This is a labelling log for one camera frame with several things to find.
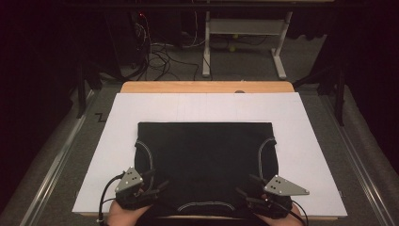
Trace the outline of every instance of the metal bracket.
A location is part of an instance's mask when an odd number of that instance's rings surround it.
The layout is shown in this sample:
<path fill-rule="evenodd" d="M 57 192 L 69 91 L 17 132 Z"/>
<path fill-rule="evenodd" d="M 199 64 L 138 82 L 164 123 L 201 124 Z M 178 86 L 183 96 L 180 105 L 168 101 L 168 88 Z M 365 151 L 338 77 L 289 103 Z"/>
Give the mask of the metal bracket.
<path fill-rule="evenodd" d="M 263 188 L 265 192 L 269 192 L 278 196 L 297 196 L 309 195 L 309 190 L 297 186 L 296 184 L 276 175 L 269 183 Z"/>
<path fill-rule="evenodd" d="M 128 188 L 136 186 L 136 191 L 134 192 L 137 193 L 142 183 L 143 178 L 141 178 L 140 174 L 138 174 L 133 167 L 130 167 L 123 175 L 117 188 L 115 188 L 115 192 L 122 192 Z"/>

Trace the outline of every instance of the white table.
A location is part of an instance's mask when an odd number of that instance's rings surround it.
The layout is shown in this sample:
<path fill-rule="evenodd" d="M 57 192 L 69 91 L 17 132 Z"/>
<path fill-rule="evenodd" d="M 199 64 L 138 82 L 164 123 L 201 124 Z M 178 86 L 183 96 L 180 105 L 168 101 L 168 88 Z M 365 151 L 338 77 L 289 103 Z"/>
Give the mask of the white table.
<path fill-rule="evenodd" d="M 295 92 L 119 93 L 72 209 L 74 213 L 95 215 L 106 183 L 134 165 L 140 121 L 272 122 L 278 143 L 279 175 L 311 192 L 309 196 L 292 199 L 311 218 L 347 216 L 305 108 Z M 115 197 L 116 185 L 117 182 L 109 187 L 105 199 Z M 109 205 L 110 202 L 104 204 L 105 212 Z"/>

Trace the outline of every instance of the gray carpet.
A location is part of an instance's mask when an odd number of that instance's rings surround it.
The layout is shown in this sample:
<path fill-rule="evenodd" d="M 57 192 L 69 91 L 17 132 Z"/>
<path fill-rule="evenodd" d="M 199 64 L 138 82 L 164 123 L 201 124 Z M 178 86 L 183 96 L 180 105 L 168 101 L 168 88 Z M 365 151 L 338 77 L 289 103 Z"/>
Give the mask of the gray carpet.
<path fill-rule="evenodd" d="M 243 40 L 256 43 L 259 38 L 245 38 Z M 268 38 L 266 43 L 260 46 L 235 43 L 236 51 L 233 53 L 227 49 L 214 49 L 211 54 L 213 79 L 226 81 L 278 80 L 272 57 L 267 50 L 273 46 L 273 41 L 276 40 Z M 309 73 L 323 41 L 324 39 L 307 41 L 300 38 L 285 42 L 281 58 L 288 75 L 288 81 L 294 82 Z M 212 46 L 215 48 L 223 47 L 225 42 L 216 40 L 212 43 Z M 202 62 L 202 49 L 200 47 L 184 50 L 168 47 L 168 52 L 176 60 L 199 64 L 199 70 L 196 73 L 197 80 L 210 79 L 203 78 L 200 75 Z M 123 69 L 125 73 L 130 71 L 128 67 Z M 195 70 L 195 66 L 172 62 L 169 71 L 181 80 L 192 80 Z M 159 73 L 156 70 L 149 70 L 147 79 L 152 80 Z M 166 74 L 161 80 L 176 80 L 176 77 L 172 74 Z M 103 113 L 103 118 L 106 118 L 116 93 L 120 91 L 120 86 L 121 84 L 118 83 L 107 82 L 102 90 L 96 91 L 96 97 L 88 108 L 86 119 L 71 146 L 71 154 L 67 164 L 43 208 L 37 225 L 98 225 L 95 222 L 96 218 L 73 214 L 72 207 L 104 129 L 105 123 L 99 121 L 99 116 L 96 113 Z M 375 210 L 366 197 L 358 174 L 352 167 L 342 133 L 330 116 L 331 112 L 327 107 L 327 105 L 330 105 L 329 98 L 326 100 L 325 97 L 318 96 L 315 88 L 315 85 L 307 85 L 297 91 L 300 93 L 332 176 L 338 189 L 343 193 L 343 203 L 348 212 L 348 217 L 335 221 L 312 221 L 311 225 L 381 225 Z M 0 225 L 20 224 L 47 170 L 65 143 L 72 126 L 77 122 L 75 119 L 76 112 L 75 105 L 32 163 L 29 172 L 25 175 L 20 187 L 0 217 Z M 385 156 L 376 145 L 356 108 L 356 103 L 350 96 L 349 90 L 346 91 L 345 95 L 344 122 L 345 130 L 353 146 L 360 151 L 361 160 L 375 181 L 377 188 L 383 194 L 384 203 L 387 204 L 389 211 L 395 214 L 398 211 L 397 202 L 399 200 L 397 174 L 392 170 L 387 159 L 384 158 Z M 396 215 L 393 216 L 393 219 L 399 222 Z"/>

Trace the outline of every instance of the human hand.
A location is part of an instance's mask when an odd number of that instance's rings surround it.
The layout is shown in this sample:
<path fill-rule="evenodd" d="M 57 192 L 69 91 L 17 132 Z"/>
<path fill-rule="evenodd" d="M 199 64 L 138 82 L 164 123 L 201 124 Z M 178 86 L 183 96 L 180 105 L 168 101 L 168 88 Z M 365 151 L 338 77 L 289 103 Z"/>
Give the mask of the human hand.
<path fill-rule="evenodd" d="M 295 204 L 293 204 L 293 209 L 291 211 L 294 212 L 299 217 L 301 216 L 299 209 L 298 209 L 298 207 L 296 207 Z M 257 215 L 257 214 L 255 214 L 255 215 L 270 226 L 302 226 L 302 222 L 299 221 L 299 219 L 295 218 L 291 214 L 288 214 L 287 217 L 285 217 L 285 218 L 278 218 L 278 219 L 272 219 L 272 218 L 268 218 L 268 217 L 265 217 L 262 215 Z"/>
<path fill-rule="evenodd" d="M 109 226 L 134 226 L 138 219 L 150 209 L 151 206 L 145 206 L 136 210 L 125 210 L 120 207 L 116 201 L 112 201 L 109 208 L 107 224 Z"/>

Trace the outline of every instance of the black cloth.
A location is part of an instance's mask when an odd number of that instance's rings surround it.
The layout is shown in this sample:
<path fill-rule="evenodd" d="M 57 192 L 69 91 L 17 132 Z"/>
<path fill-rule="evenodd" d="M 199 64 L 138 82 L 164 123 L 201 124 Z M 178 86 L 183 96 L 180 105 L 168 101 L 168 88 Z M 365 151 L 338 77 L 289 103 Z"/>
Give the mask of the black cloth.
<path fill-rule="evenodd" d="M 140 122 L 135 168 L 156 169 L 143 188 L 169 180 L 146 216 L 251 218 L 235 188 L 261 196 L 249 175 L 269 181 L 278 174 L 275 144 L 269 122 Z"/>

